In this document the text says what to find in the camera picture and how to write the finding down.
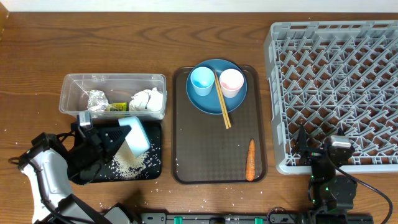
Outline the silver yellow snack wrapper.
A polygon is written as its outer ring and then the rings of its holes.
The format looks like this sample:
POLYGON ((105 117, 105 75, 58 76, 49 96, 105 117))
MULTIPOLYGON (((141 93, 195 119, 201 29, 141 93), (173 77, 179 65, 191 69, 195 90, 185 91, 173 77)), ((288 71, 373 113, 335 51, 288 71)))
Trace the silver yellow snack wrapper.
POLYGON ((127 111, 127 103, 110 103, 101 90, 89 90, 87 110, 92 118, 98 118, 100 113, 104 112, 125 112, 127 111))

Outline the light blue rice bowl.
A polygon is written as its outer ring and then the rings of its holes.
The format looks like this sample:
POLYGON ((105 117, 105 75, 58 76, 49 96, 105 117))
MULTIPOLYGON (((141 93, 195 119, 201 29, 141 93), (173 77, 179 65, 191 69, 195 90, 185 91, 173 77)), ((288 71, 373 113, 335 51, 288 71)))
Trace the light blue rice bowl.
POLYGON ((125 140, 135 157, 150 149, 150 142, 140 119, 136 116, 118 119, 120 126, 129 126, 130 132, 125 140))

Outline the white napkin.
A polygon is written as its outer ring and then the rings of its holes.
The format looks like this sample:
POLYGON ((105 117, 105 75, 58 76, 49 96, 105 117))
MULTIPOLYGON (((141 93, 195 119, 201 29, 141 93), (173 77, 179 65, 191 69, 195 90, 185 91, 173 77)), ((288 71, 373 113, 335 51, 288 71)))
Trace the white napkin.
POLYGON ((163 101, 164 94, 156 87, 145 89, 131 97, 129 111, 158 113, 162 111, 163 101))

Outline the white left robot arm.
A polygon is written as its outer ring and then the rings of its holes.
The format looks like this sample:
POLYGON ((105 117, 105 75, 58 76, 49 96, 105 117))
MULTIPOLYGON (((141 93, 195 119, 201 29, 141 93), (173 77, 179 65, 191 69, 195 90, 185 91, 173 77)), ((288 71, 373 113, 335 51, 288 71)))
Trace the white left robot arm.
POLYGON ((82 111, 68 133, 42 133, 17 157, 19 170, 29 178, 34 196, 33 223, 142 223, 140 216, 117 204, 97 212, 74 195, 70 182, 89 184, 123 148, 134 149, 146 134, 139 118, 116 124, 93 124, 82 111))

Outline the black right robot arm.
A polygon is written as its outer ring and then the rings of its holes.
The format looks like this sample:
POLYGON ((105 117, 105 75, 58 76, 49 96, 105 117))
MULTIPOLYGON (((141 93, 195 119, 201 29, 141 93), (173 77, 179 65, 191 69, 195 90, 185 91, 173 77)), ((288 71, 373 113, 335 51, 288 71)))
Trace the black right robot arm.
POLYGON ((311 168, 308 198, 313 208, 297 216, 296 223, 348 223, 347 211, 353 208, 357 182, 336 171, 348 163, 354 148, 341 129, 319 147, 307 144, 304 126, 292 152, 300 156, 299 163, 311 168))

